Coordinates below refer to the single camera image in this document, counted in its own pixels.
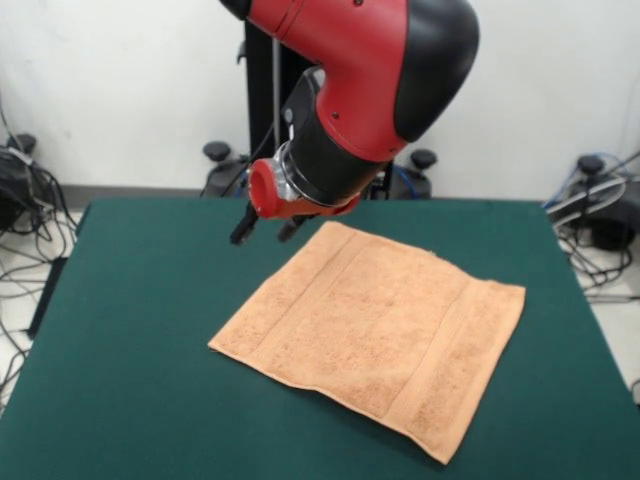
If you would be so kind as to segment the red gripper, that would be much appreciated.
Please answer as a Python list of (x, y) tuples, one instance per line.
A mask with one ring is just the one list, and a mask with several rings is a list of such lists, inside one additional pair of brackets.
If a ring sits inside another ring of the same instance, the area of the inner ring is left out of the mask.
[(291, 240), (308, 221), (319, 216), (343, 215), (361, 200), (358, 194), (341, 206), (323, 206), (299, 193), (286, 179), (284, 169), (275, 158), (257, 160), (249, 172), (249, 199), (244, 215), (231, 232), (229, 240), (241, 246), (251, 236), (258, 220), (287, 219), (277, 234), (281, 243)]

